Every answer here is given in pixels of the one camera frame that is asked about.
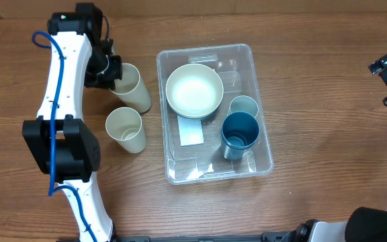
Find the beige tall cup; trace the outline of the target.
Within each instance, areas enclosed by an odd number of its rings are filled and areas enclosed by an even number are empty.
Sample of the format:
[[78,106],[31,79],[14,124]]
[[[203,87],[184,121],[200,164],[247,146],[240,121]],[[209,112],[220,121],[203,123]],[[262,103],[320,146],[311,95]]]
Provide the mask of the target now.
[[122,78],[115,80],[111,90],[128,107],[143,114],[151,108],[151,97],[139,70],[130,63],[122,63]]
[[121,107],[112,111],[105,121],[105,129],[129,153],[139,153],[146,147],[141,115],[132,108]]

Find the dark blue bowl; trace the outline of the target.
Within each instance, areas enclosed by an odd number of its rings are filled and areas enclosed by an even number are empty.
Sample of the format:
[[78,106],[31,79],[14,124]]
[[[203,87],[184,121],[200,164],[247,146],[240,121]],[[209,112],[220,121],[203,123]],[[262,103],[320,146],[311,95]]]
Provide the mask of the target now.
[[202,120],[212,116],[217,110],[220,108],[220,105],[171,105],[169,104],[171,109],[179,116],[188,119],[194,120]]

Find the grey small cup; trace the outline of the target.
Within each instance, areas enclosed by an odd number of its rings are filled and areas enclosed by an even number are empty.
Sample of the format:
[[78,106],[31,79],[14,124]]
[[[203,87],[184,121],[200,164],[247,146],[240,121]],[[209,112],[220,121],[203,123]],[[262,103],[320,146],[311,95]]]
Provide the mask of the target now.
[[235,112],[246,112],[256,118],[259,113],[259,106],[252,97],[240,95],[231,101],[228,108],[228,116]]

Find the dark blue tall cup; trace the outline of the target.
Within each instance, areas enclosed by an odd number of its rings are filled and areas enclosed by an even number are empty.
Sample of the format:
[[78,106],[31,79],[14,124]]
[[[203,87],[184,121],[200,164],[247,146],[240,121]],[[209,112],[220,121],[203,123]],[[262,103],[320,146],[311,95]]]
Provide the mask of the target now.
[[246,112],[235,112],[224,119],[221,128],[223,142],[232,149],[245,150],[259,138],[259,123]]
[[222,136],[220,151],[226,160],[236,161],[254,144],[255,142],[249,143],[243,135],[233,132],[229,136]]

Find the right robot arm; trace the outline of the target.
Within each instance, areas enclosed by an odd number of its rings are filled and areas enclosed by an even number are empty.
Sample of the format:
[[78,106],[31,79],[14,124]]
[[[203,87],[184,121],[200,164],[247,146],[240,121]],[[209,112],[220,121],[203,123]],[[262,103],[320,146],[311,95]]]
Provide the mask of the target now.
[[[387,86],[387,54],[374,61],[369,70],[378,74]],[[382,100],[387,107],[387,96]],[[308,220],[296,230],[286,233],[282,241],[341,241],[341,242],[387,242],[387,209],[357,208],[346,222],[326,223]]]

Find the cream bowl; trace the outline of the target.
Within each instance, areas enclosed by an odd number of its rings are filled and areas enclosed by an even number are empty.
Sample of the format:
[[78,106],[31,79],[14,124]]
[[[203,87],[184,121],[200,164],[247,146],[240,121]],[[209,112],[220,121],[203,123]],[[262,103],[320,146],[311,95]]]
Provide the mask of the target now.
[[171,105],[220,105],[224,86],[218,73],[201,64],[186,64],[175,69],[165,85],[165,96]]

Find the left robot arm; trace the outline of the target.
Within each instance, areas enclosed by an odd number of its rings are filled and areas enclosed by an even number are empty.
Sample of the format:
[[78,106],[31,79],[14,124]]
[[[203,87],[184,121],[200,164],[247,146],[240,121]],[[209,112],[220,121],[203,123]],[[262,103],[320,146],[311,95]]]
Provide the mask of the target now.
[[33,120],[22,126],[23,138],[40,171],[50,176],[48,194],[67,197],[79,227],[79,241],[117,241],[107,214],[97,171],[101,161],[98,139],[83,119],[86,87],[111,89],[122,78],[122,59],[114,41],[102,32],[108,20],[93,3],[77,3],[74,12],[57,12],[45,32],[50,68],[42,104]]

